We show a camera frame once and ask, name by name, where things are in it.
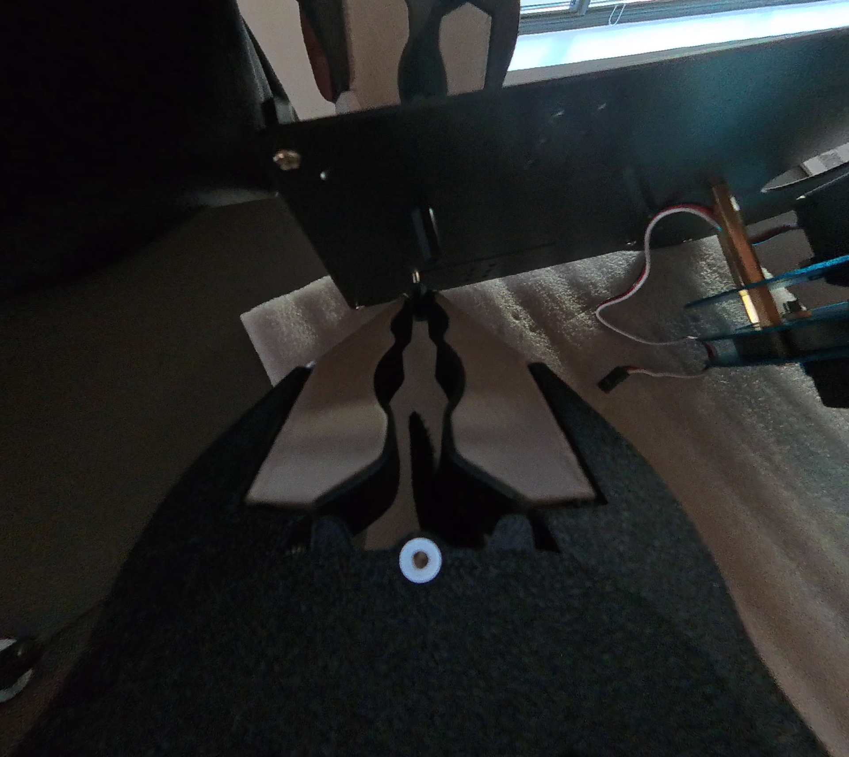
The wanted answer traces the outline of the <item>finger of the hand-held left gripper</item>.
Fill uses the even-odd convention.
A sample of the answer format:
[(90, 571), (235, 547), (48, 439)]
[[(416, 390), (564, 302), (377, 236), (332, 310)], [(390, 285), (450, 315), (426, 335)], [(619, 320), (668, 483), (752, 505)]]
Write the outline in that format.
[(341, 0), (348, 85), (336, 108), (398, 105), (399, 66), (409, 40), (405, 0)]
[(413, 1), (413, 99), (480, 91), (486, 83), (491, 17), (466, 1)]

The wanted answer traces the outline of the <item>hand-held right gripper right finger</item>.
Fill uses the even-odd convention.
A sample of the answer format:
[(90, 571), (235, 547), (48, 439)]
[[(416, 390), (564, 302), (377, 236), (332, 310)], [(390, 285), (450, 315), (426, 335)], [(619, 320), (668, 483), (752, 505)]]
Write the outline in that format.
[(447, 397), (443, 457), (521, 506), (595, 501), (525, 356), (444, 296), (432, 298), (428, 320)]

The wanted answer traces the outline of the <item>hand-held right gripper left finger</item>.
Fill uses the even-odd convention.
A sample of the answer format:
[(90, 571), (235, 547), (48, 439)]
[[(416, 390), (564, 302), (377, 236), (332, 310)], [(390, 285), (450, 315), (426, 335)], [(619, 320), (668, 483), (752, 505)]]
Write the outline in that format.
[(409, 301), (367, 310), (308, 376), (247, 492), (247, 502), (314, 510), (366, 474), (396, 438), (391, 403), (406, 380)]

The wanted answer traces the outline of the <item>blue toy robot arm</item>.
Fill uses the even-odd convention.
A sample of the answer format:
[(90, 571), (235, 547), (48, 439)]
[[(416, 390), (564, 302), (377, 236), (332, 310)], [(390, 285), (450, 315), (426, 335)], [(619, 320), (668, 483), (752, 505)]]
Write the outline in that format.
[(346, 302), (371, 306), (716, 235), (744, 326), (695, 340), (707, 367), (797, 363), (847, 408), (847, 304), (781, 308), (778, 286), (847, 286), (847, 29), (571, 75), (492, 94), (268, 126), (261, 153)]

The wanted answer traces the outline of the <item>dark grey desk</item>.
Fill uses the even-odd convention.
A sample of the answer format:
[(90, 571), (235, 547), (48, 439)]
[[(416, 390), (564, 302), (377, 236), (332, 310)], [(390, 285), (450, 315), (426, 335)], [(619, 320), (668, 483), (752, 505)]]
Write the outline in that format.
[(58, 691), (164, 497), (271, 388), (241, 314), (323, 275), (272, 199), (204, 210), (2, 306), (2, 635), (48, 645), (2, 704), (2, 755)]

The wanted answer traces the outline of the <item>person's left hand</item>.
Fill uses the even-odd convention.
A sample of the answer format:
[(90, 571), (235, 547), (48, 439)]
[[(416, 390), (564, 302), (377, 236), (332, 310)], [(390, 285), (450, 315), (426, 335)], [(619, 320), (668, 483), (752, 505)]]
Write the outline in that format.
[(313, 78), (321, 96), (329, 103), (335, 103), (336, 93), (331, 78), (331, 71), (326, 53), (322, 47), (313, 26), (302, 7), (299, 7), (302, 36), (306, 54), (313, 72)]

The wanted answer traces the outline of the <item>white foam sheet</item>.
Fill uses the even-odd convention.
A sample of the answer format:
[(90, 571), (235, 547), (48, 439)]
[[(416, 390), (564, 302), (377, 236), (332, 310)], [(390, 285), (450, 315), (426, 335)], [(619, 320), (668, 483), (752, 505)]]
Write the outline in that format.
[(780, 687), (832, 755), (847, 755), (847, 412), (820, 405), (802, 371), (637, 376), (593, 390), (638, 356), (593, 310), (638, 273), (635, 252), (512, 275), (448, 298), (532, 361), (552, 367), (671, 489), (729, 586)]

